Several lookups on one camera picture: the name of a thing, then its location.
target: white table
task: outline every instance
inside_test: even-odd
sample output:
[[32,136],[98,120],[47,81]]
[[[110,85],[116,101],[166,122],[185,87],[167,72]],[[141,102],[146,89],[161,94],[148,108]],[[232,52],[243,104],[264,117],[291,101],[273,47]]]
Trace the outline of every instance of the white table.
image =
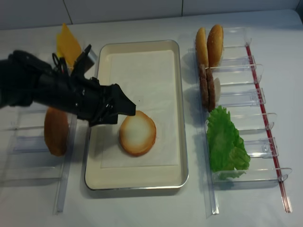
[[[189,180],[174,196],[97,198],[84,184],[82,159],[86,124],[78,122],[74,153],[68,180],[65,208],[52,215],[53,194],[49,186],[0,188],[0,225],[5,227],[149,227],[149,226],[300,226],[303,223],[303,152],[301,84],[303,26],[291,10],[264,11],[179,17],[145,21],[129,21],[70,26],[84,45],[92,44],[99,53],[108,43],[172,39],[180,46],[182,57],[192,48],[193,37],[200,26],[250,26],[251,50],[257,63],[264,66],[261,86],[266,97],[267,112],[278,114],[275,131],[280,165],[291,167],[286,181],[293,213],[286,214],[279,187],[271,189],[224,191],[219,193],[220,214],[206,218],[201,174],[196,159],[195,128],[190,123],[188,100],[184,100]],[[55,50],[55,35],[60,27],[0,31],[1,57],[14,49],[40,53],[50,60]],[[87,73],[93,76],[95,69]],[[191,88],[185,79],[191,72],[182,70],[184,92]]]

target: tray rim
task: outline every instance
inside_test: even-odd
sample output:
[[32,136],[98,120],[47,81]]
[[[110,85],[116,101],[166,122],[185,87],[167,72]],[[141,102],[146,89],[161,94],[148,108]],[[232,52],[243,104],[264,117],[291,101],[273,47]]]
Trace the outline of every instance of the tray rim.
[[85,171],[84,171],[84,183],[86,185],[86,187],[91,190],[91,191],[129,191],[129,190],[163,190],[163,189],[180,189],[181,187],[183,187],[186,182],[188,181],[189,178],[189,168],[188,168],[188,153],[187,153],[187,140],[186,140],[186,130],[185,130],[185,117],[184,117],[184,102],[183,102],[183,88],[182,88],[182,77],[181,77],[181,60],[180,60],[180,46],[179,44],[172,39],[165,39],[165,40],[152,40],[152,41],[138,41],[138,42],[125,42],[125,43],[109,43],[109,44],[105,44],[99,53],[98,56],[98,68],[97,68],[97,72],[95,73],[94,77],[97,78],[98,76],[98,72],[99,72],[99,67],[100,67],[100,56],[101,56],[101,52],[102,50],[110,45],[119,45],[119,44],[143,44],[143,43],[158,43],[158,42],[173,42],[176,46],[177,46],[177,53],[178,53],[178,57],[177,57],[177,61],[178,61],[178,70],[180,72],[180,88],[181,88],[181,100],[180,100],[180,104],[182,107],[182,125],[183,125],[183,132],[184,132],[184,145],[185,145],[185,154],[184,154],[184,159],[183,162],[186,164],[185,165],[185,174],[186,176],[183,178],[182,182],[179,185],[168,185],[168,186],[137,186],[137,187],[118,187],[118,188],[101,188],[101,189],[93,189],[91,187],[88,186],[87,182],[86,182],[86,171],[87,171],[87,158],[89,155],[89,141],[90,141],[90,136],[91,136],[91,128],[88,127],[88,131],[87,131],[87,137],[86,137],[86,144],[85,144],[85,159],[83,160],[84,164],[85,164]]

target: white wall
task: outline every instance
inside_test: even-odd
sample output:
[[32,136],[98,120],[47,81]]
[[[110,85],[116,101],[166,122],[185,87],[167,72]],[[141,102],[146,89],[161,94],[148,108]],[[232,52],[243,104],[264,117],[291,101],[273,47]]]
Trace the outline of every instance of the white wall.
[[182,0],[64,0],[74,24],[180,17]]
[[300,0],[184,0],[183,15],[296,9]]
[[0,30],[71,21],[62,0],[0,0]]

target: top bun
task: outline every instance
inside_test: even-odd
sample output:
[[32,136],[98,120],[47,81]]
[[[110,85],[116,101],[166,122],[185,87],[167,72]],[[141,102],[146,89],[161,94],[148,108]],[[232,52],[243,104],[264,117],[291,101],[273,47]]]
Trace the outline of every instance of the top bun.
[[207,38],[209,67],[217,67],[223,52],[223,28],[221,25],[212,27]]
[[199,66],[204,65],[205,68],[208,68],[208,53],[204,27],[200,28],[196,35],[196,54],[199,61]]

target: clear acrylic rack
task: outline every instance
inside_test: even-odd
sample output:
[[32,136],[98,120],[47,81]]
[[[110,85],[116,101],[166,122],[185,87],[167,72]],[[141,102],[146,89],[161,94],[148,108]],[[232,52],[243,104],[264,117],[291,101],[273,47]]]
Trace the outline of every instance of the clear acrylic rack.
[[[281,168],[279,165],[276,139],[271,133],[276,114],[266,113],[265,96],[263,89],[259,86],[263,66],[255,63],[250,51],[250,43],[248,28],[224,28],[223,59],[219,67],[211,68],[214,79],[219,78],[221,83],[221,96],[217,105],[226,107],[227,111],[230,111],[231,120],[244,139],[246,151],[251,157],[248,170],[215,173],[211,171],[206,136],[209,113],[202,107],[201,95],[198,97],[202,125],[202,131],[199,134],[202,135],[205,158],[203,170],[207,176],[207,179],[203,179],[204,196],[206,212],[211,215],[219,214],[217,190],[273,186],[280,187],[284,209],[287,213],[292,212],[284,186],[284,181],[292,170],[287,167]],[[194,56],[196,89],[200,90],[195,44],[189,52]]]
[[77,117],[68,114],[69,135],[63,157],[51,155],[44,141],[44,118],[47,107],[7,107],[0,112],[0,183],[11,181],[57,182],[54,214],[64,208],[67,179],[74,144]]

